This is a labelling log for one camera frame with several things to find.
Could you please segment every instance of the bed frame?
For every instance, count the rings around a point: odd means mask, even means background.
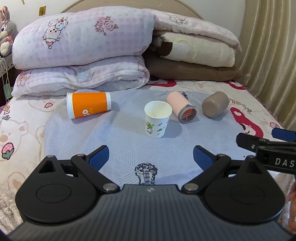
[[[180,0],[78,0],[63,12],[78,12],[102,6],[129,6],[135,8],[152,8],[176,13],[187,17],[201,18],[195,10]]]

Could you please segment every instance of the light blue blanket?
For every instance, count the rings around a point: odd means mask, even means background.
[[[236,160],[252,154],[237,147],[236,136],[243,129],[229,109],[214,119],[204,116],[201,106],[206,94],[186,92],[197,109],[196,118],[182,124],[172,114],[159,139],[145,134],[144,106],[153,100],[166,101],[169,92],[124,90],[110,94],[111,111],[74,120],[68,119],[66,102],[61,103],[45,125],[45,154],[69,159],[107,145],[110,157],[100,172],[121,187],[125,183],[143,184],[147,178],[149,184],[181,187],[202,172],[193,160],[196,145]]]

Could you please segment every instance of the person's hand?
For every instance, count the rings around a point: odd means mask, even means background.
[[[291,191],[286,197],[286,201],[291,202],[287,230],[292,234],[296,234],[296,182],[292,185]]]

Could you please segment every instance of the beige curtain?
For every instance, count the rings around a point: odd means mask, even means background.
[[[296,0],[246,0],[240,41],[242,83],[296,131]]]

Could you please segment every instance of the metal pin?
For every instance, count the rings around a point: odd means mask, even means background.
[[[117,187],[115,183],[106,183],[103,185],[103,189],[106,191],[115,191]]]
[[[196,191],[198,189],[198,185],[195,183],[187,183],[184,185],[184,188],[187,191]]]

